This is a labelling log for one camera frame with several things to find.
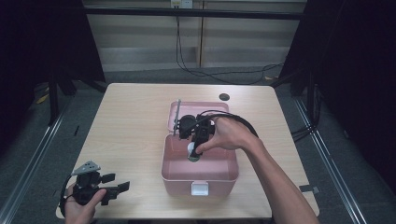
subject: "human arm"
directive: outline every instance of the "human arm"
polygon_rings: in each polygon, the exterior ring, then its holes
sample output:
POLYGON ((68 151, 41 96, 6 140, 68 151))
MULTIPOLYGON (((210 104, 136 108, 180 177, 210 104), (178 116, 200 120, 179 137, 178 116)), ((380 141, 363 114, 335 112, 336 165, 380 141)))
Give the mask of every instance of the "human arm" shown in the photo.
POLYGON ((213 147, 241 148, 247 154, 267 195, 276 223, 318 223, 303 194, 268 153, 262 140, 234 119, 214 118, 216 132, 197 153, 213 147))
MULTIPOLYGON (((73 187, 75 184, 69 186, 67 189, 67 195, 73 194, 73 187)), ((76 202, 74 197, 68 197, 65 209, 65 219, 66 224, 89 224, 93 219, 95 214, 95 206, 102 201, 106 194, 105 189, 98 190, 92 197, 92 199, 85 205, 81 205, 76 202)))

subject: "human hand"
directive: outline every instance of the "human hand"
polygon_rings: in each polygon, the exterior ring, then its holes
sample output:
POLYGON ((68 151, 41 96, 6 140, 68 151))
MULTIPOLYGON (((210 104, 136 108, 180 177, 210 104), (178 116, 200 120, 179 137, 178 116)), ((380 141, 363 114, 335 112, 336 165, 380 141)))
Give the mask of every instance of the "human hand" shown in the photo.
MULTIPOLYGON (((73 194, 73 187, 76 185, 72 184, 67 189, 67 195, 73 194)), ((98 190, 92 197, 92 199, 85 205, 81 205, 76 202, 74 197, 68 197, 66 204, 64 205, 65 209, 65 223, 74 223, 74 224, 89 224, 93 219, 93 215, 95 214, 95 206, 102 201, 103 197, 106 195, 105 189, 98 190)))
POLYGON ((213 118, 212 120, 215 122, 215 134, 209 141, 198 146, 196 149, 198 154, 214 147, 245 150, 252 141, 260 141, 248 127, 235 119, 213 118))

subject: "white latch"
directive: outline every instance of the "white latch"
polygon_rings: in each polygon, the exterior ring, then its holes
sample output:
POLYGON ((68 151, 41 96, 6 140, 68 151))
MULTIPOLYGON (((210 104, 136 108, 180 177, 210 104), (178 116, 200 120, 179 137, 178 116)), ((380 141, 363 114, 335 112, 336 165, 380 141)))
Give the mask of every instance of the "white latch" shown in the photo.
POLYGON ((191 183, 191 195, 207 196, 209 195, 209 184, 203 180, 196 180, 191 183))

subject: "table surface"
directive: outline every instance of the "table surface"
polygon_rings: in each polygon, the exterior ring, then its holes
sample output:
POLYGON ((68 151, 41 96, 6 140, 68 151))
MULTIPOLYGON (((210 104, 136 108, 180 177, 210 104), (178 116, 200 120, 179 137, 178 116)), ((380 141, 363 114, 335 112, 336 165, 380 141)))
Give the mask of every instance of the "table surface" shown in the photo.
MULTIPOLYGON (((236 150, 239 177, 230 195, 171 196, 161 175, 164 139, 171 104, 223 102, 230 112, 249 121, 270 154, 296 186, 308 185, 300 157, 292 141, 275 91, 263 86, 110 84, 97 111, 75 169, 86 161, 101 166, 101 175, 116 174, 105 186, 131 181, 128 191, 97 206, 98 218, 260 218, 271 208, 246 154, 236 150)), ((305 198, 318 215, 312 192, 305 198)), ((62 217, 57 209, 57 217, 62 217)))

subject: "pink container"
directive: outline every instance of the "pink container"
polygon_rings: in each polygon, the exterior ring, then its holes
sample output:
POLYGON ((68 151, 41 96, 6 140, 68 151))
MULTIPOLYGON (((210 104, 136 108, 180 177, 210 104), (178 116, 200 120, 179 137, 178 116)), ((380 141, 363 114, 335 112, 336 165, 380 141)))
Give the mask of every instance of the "pink container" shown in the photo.
MULTIPOLYGON (((194 115, 216 109, 228 112, 224 103, 182 102, 180 119, 184 115, 194 115)), ((171 104, 168 129, 172 132, 177 102, 171 104)), ((213 148, 204 153, 197 162, 187 159, 187 145, 191 140, 179 139, 178 133, 165 138, 163 151, 163 183, 171 195, 214 195, 230 194, 239 175, 236 154, 233 150, 213 148)))

